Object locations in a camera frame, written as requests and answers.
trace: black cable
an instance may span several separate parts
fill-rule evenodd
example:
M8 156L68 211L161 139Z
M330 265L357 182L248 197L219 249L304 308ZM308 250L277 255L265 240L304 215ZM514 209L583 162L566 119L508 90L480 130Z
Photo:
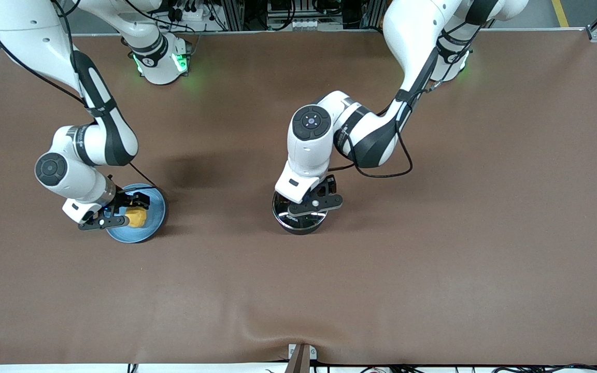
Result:
M64 19L64 24L66 25L66 33L68 34L68 44L70 47L70 65L73 67L73 71L77 71L78 68L75 64L75 48L73 47L73 33L70 31L70 24L68 23L68 18L66 18L68 14L64 12L64 8L62 8L61 5L59 5L59 2L57 2L57 0L52 0L52 2L56 5L57 8L59 8L59 17L62 17Z
M452 30L448 31L447 34L450 35L450 33L452 33L453 31L455 31L456 29L460 28L464 23L458 25L456 28L453 28ZM464 45L464 47L462 48L462 50L460 50L460 52L458 52L457 56L455 57L455 59L453 60L453 62L450 62L450 65L448 66L448 69L446 69L446 72L444 73L444 75L441 77L441 79L437 80L429 89L429 92L432 92L433 90L436 90L437 87L439 87L439 85L441 85L441 83L444 82L444 79L446 79L446 76L448 76L448 73L450 73L450 69L453 68L453 66L455 66L456 63L458 63L462 57L464 57L464 55L469 52L469 48L471 47L471 44L474 42L474 38L476 38L476 35L478 35L478 32L480 31L480 29L483 28L483 26L479 26L476 31L474 32L474 35L471 36L471 38L466 42L466 44Z
M550 369L550 370L545 370L543 368L543 371L545 373L554 373L555 371L559 371L562 369L566 369L566 368L575 368L575 369L588 369L588 370L595 370L597 371L597 366L595 365L587 365L587 364L569 364L569 365L564 365L564 366L558 366L554 369Z
M331 167L331 168L329 168L329 172L346 170L347 168L352 168L352 167L353 167L353 163L351 163L350 165L346 165L346 166Z
M437 38L437 40L439 40L441 38L445 38L446 36L450 36L450 33L459 30L462 26L465 26L465 24L466 24L466 21L458 24L457 26L451 28L448 31L445 31L445 32L441 33L441 35L439 35L439 37Z
M146 179L146 180L149 182L149 184L151 184L151 185L152 185L154 188L157 188L157 187L158 187L158 186L156 185L156 183L155 183L155 182L152 182L152 181L151 181L151 179L149 179L149 178L147 177L147 175L144 175L144 174L142 173L142 171L140 171L140 170L139 170L139 168L135 167L135 165L133 165L133 162L130 162L130 163L128 163L128 164L129 164L129 165L130 165L130 166L131 166L131 167L132 167L132 168L133 168L135 171L137 171L137 173L139 173L139 174L140 174L140 176L142 176L143 178L145 178L145 179Z
M222 23L222 21L220 21L220 17L218 16L218 13L216 12L216 7L213 5L213 2L208 2L209 4L209 11L211 12L211 15L214 18L214 21L216 22L216 24L218 26L220 26L220 28L223 31L227 31L227 27L225 27L225 25Z
M259 0L258 2L258 21L259 23L264 27L264 29L266 31L282 31L284 29L287 28L287 26L289 26L290 24L292 24L292 21L294 21L294 18L296 17L296 3L294 2L294 0L287 0L287 19L282 23L282 26L280 26L279 28L272 28L270 26L268 26L267 23L265 23L262 19L261 19L261 15L259 14L259 4L263 3L264 0Z
M167 21L163 21L162 19L156 19L153 18L152 16L145 14L144 12L142 12L142 10L139 10L137 7L135 7L135 5L133 5L133 3L130 2L130 0L124 0L124 2L126 2L128 5L130 5L131 8L133 8L136 12L139 12L139 14L143 15L144 17L151 19L152 21L156 21L156 22L160 22L160 23L164 23L164 24L170 24L173 26L172 23L169 23ZM192 33L196 33L197 31L195 31L192 27L190 26L186 26L185 24L180 24L180 27L183 27L187 30L190 30Z
M137 171L137 173L140 174L140 176L142 176L143 178L145 178L149 184L151 184L151 186L138 186L135 188L128 188L128 189L121 189L118 193L126 193L126 192L134 192L134 191L141 191L142 189L158 189L158 186L156 185L155 182L152 182L151 179L149 179L147 177L147 175L144 175L144 173L142 171L139 170L139 168L135 167L135 165L133 165L133 162L128 163L135 171Z
M81 1L82 1L82 0L77 0L77 1L75 2L75 4L73 4L73 7L71 7L71 8L70 8L70 9L69 9L69 10L66 12L66 14L64 14L64 15L60 15L59 17L64 17L64 18L65 18L65 17L68 17L68 15L69 15L69 14L71 14L71 13L73 12L73 10L75 10L75 9L78 9L78 5L80 5L80 2L81 2Z
M381 28L378 28L377 26L365 26L364 28L362 28L362 30L374 30L383 35L383 30Z
M339 3L338 9L332 10L332 9L322 9L322 8L318 7L317 1L318 0L312 0L312 7L315 8L315 10L317 10L317 12L320 12L323 15L338 15L342 12L342 2Z
M383 116L384 114L386 114L386 111L388 111L388 109L391 107L391 103L389 103L388 105L386 105L386 107L384 109L382 109L379 113L377 113L378 117Z
M84 102L82 101L82 99L80 97L74 95L73 93L69 92L68 90L64 89L63 87L60 87L59 85L57 85L56 83L52 82L48 78L45 78L43 75L40 75L39 73L36 73L36 71L34 71L29 66L27 66L26 64L24 64L24 62L20 61L20 59L18 57L16 57L12 52L10 52L10 50L8 48L6 48L6 46L2 43L1 40L0 40L0 46L2 47L2 49L4 50L4 52L6 52L6 54L9 55L9 57L13 61L17 62L17 64L19 64L20 66L22 66L24 68L24 70L29 71L29 73L31 73L34 76L36 76L36 78L41 79L43 82L51 85L52 87L55 87L56 89L60 90L61 92L64 92L65 94L69 95L70 97L73 97L73 99L76 99L77 101L79 101L81 104L84 105Z
M511 373L527 373L528 371L531 370L526 370L525 368L517 368L517 369L512 369L509 366L500 366L499 368L496 368L495 370L492 371L492 373L499 373L500 371L511 371Z
M397 139L400 142L400 146L402 147L403 152L405 153L405 156L407 157L407 161L409 162L409 168L403 172L400 173L394 173L394 174L389 174L389 175L372 175L369 173L364 172L363 170L361 170L361 168L358 166L358 161L356 161L356 154L353 150L353 142L351 141L351 136L350 134L346 134L347 135L347 141L349 142L349 147L350 147L350 155L351 155L351 161L353 162L353 166L356 167L356 170L358 171L358 173L360 173L361 175L365 176L365 177L372 177L375 179L385 179L385 178L389 178L389 177L398 177L398 176L403 176L406 175L410 172L412 172L413 168L414 168L414 162L411 159L411 155L409 154L409 151L407 150L407 146L405 145L405 141L402 139L402 134L400 131L400 123L403 123L405 121L405 112L407 113L412 113L414 111L413 107L411 106L410 103L412 103L414 101L414 99L416 97L418 97L420 94L423 93L427 93L428 90L420 90L418 92L416 92L415 94L412 95L412 97L410 97L410 99L408 99L407 101L403 101L407 104L407 106L403 109L403 112L400 113L400 111L398 111L398 113L400 114L400 116L396 116L394 121L395 121L395 133L397 134Z

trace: brown tabletop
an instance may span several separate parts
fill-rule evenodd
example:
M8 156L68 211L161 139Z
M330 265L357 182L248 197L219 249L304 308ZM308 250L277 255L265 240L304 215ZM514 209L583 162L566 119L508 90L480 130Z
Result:
M481 33L409 120L415 170L338 172L344 205L308 236L271 213L289 120L332 90L383 108L402 72L381 35L204 36L167 87L137 75L119 38L76 44L170 215L147 243L78 231L33 168L56 128L90 117L0 55L0 363L270 361L307 342L327 363L597 364L597 44L584 32ZM374 171L405 162L396 151Z

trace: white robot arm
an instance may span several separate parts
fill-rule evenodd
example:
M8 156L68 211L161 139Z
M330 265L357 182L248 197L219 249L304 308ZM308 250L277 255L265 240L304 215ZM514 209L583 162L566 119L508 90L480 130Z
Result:
M168 84L187 73L186 41L139 14L161 6L162 0L80 0L78 7L113 26L133 50L137 67L149 82Z
M481 26L493 17L514 17L527 2L394 0L383 31L405 74L400 89L380 116L339 91L294 113L287 134L288 159L273 198L280 225L294 234L317 229L328 210L342 205L334 177L326 176L332 146L358 169L382 165L393 153L428 80L441 83L454 78L464 68L471 40Z
M130 163L137 155L137 137L91 59L69 43L50 0L0 0L0 44L14 60L76 90L94 119L56 131L50 150L36 162L36 179L67 198L63 210L80 229L127 225L128 217L109 222L98 217L104 208L148 208L149 199L121 193L95 166Z

